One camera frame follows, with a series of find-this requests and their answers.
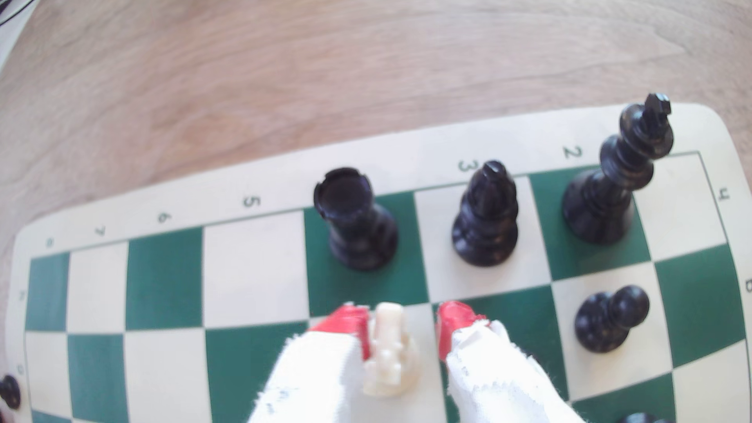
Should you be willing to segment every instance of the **white fabric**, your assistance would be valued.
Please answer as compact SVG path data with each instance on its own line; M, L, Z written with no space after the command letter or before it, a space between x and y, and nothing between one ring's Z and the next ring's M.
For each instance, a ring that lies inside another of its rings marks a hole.
M362 388L360 341L343 333L288 339L248 423L351 423Z
M545 371L510 342L498 321L454 331L449 394L462 423L583 423Z

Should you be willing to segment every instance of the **wooden table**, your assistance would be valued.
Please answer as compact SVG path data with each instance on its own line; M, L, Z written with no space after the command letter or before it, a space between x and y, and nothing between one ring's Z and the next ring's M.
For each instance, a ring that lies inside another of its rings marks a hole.
M752 179L748 0L43 0L0 76L0 315L15 234L62 208L651 90L715 109Z

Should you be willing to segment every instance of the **black chess piece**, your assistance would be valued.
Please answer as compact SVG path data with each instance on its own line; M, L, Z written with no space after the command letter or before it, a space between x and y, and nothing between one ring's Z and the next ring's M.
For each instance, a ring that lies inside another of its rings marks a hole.
M674 144L669 114L669 98L658 93L621 112L620 134L601 146L600 169L581 172L564 193L562 212L575 235L605 245L624 236L635 214L632 191L650 182L653 160Z
M332 170L314 190L314 207L329 224L329 248L357 270L373 270L397 250L397 223L374 202L371 183L356 169Z
M18 409L21 406L21 390L18 388L16 378L5 375L0 381L0 397L11 409Z
M506 260L517 244L517 187L500 162L483 164L470 179L452 227L454 250L475 266Z
M634 414L630 414L627 417L622 417L622 419L619 420L619 423L674 423L670 420L664 420L664 419L657 419L654 415L648 414L646 412L636 412Z
M613 351L624 343L629 329L645 320L649 309L647 294L635 285L627 285L613 294L593 294L577 311L577 339L588 351Z

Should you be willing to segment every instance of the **white chess piece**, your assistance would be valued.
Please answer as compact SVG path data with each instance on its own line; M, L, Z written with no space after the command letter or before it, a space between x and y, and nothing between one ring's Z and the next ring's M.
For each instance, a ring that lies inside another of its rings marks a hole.
M380 303L370 327L371 357L365 362L363 392L374 397L401 394L417 380L417 346L405 332L405 309Z

